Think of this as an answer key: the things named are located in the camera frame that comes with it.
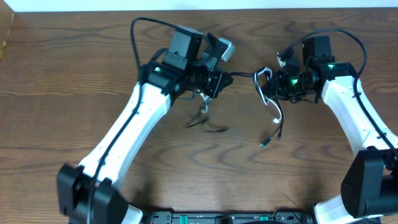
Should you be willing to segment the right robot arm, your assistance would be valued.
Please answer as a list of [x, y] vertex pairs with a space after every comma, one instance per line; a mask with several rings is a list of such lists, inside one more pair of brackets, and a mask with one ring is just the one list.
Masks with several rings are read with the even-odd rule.
[[293, 48], [277, 56], [281, 69], [264, 67], [254, 84], [264, 104], [280, 108], [281, 101], [299, 103], [314, 95], [336, 116], [354, 160], [340, 194], [313, 208], [314, 223], [379, 223], [379, 217], [397, 213], [397, 136], [386, 126], [368, 100], [360, 73], [349, 62], [336, 62], [327, 35], [306, 36], [303, 66]]

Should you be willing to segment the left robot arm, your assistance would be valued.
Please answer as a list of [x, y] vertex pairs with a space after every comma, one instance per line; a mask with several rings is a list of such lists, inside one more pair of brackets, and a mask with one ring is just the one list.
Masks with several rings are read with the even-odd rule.
[[235, 51], [228, 40], [177, 26], [169, 47], [139, 67], [139, 80], [121, 114], [78, 166], [57, 174], [60, 212], [70, 223], [140, 223], [141, 209], [121, 194], [124, 179], [153, 127], [187, 91], [206, 99], [232, 83], [218, 67]]

